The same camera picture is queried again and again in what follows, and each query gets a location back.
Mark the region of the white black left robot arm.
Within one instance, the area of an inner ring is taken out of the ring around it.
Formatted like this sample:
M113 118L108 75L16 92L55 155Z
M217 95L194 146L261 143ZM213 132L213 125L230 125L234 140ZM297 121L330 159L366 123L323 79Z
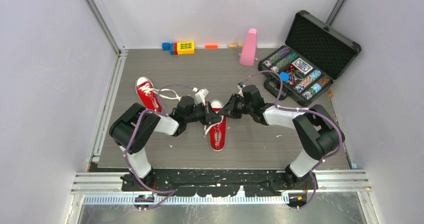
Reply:
M111 125L108 133L122 150L129 171L135 176L135 186L148 191L154 181L149 174L152 165L145 146L154 132L177 137L186 130L187 124L199 122L210 127L223 120L210 102L196 103L194 98L184 96L169 115L134 103Z

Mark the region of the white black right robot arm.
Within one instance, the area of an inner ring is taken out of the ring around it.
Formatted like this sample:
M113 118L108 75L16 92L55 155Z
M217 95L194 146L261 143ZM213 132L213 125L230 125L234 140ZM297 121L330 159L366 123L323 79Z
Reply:
M261 125L296 131L303 150L285 168L284 179L291 189L299 189L311 171L336 153L345 141L343 131L323 106L292 108L268 103L255 85L244 86L233 94L218 114L231 119L249 115Z

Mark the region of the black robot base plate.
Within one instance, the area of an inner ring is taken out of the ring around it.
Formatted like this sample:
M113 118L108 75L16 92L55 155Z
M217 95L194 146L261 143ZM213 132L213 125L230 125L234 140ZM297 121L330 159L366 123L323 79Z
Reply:
M287 191L310 194L315 175L292 179L283 170L266 169L152 169L138 181L134 174L120 177L124 192L153 190L160 197L274 197Z

